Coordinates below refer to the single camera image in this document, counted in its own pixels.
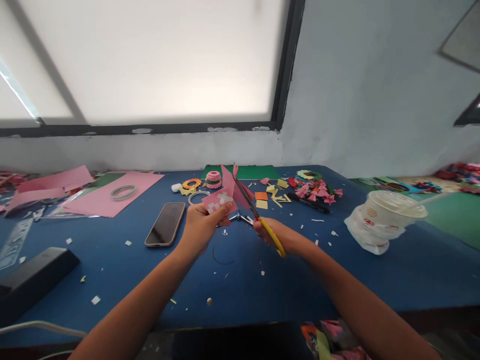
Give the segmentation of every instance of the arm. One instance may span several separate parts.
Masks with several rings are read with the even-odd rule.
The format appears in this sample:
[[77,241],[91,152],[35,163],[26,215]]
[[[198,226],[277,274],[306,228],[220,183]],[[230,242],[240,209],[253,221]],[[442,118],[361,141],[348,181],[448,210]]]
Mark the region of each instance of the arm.
[[188,208],[185,230],[175,250],[101,320],[69,359],[134,359],[195,260],[207,248],[231,202],[208,215],[203,204]]
[[[343,320],[370,356],[383,360],[441,360],[410,325],[322,249],[280,222],[264,219],[285,251],[302,257],[320,277]],[[253,227],[272,244],[258,221]]]

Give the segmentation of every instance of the cup lid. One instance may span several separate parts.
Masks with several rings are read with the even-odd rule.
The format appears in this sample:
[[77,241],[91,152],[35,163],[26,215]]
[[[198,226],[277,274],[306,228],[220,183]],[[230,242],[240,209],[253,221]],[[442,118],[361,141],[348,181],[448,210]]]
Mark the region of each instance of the cup lid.
[[368,198],[384,209],[409,218],[424,219],[429,214],[423,205],[414,206],[401,211],[406,207],[417,204],[418,201],[398,192],[385,190],[371,191],[368,194]]

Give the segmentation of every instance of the white wall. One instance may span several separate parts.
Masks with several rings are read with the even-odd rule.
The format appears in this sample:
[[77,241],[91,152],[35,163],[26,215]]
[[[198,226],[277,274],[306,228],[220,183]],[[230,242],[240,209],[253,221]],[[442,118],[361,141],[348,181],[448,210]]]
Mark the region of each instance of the white wall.
[[361,177],[478,159],[480,126],[453,123],[480,91],[480,74],[436,54],[472,3],[307,0],[279,134],[9,138],[0,139],[1,164],[31,172],[321,164]]

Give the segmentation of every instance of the clear plastic ruler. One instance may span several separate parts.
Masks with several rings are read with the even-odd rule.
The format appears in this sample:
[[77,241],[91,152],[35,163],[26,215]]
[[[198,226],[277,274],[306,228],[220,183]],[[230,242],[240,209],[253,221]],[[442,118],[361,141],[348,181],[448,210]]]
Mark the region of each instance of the clear plastic ruler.
[[0,250],[0,270],[15,264],[33,222],[34,219],[29,218],[15,224],[10,236]]

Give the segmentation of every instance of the window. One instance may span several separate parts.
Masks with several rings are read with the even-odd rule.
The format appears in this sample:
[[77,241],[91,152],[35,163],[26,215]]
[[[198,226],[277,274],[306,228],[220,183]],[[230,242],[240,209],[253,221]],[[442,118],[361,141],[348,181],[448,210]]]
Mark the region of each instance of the window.
[[465,126],[468,124],[480,124],[480,94],[471,103],[471,105],[455,121],[455,126]]
[[0,135],[278,130],[304,5],[1,1]]

